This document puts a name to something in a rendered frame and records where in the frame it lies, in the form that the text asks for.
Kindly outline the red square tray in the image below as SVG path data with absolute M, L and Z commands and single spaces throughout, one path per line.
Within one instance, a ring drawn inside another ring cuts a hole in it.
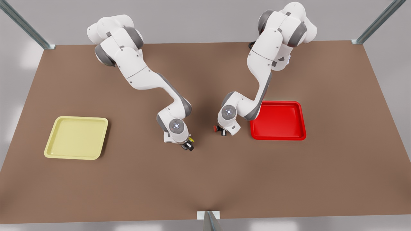
M 297 101 L 262 101 L 256 119 L 250 121 L 255 140 L 302 141 L 306 129 L 301 104 Z

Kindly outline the pale yellow square tray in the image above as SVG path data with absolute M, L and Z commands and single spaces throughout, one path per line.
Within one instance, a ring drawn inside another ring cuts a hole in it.
M 44 156 L 96 160 L 101 155 L 108 124 L 103 117 L 60 116 L 53 124 Z

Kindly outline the silver frame post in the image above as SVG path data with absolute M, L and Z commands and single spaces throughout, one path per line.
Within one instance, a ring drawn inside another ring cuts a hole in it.
M 351 40 L 351 43 L 364 44 L 405 2 L 406 0 L 393 0 L 357 39 Z
M 53 50 L 56 45 L 48 43 L 32 26 L 6 1 L 0 0 L 0 9 L 9 16 L 24 32 L 26 32 L 44 50 Z
M 220 211 L 197 211 L 197 219 L 204 220 L 203 231 L 223 231 L 220 225 Z

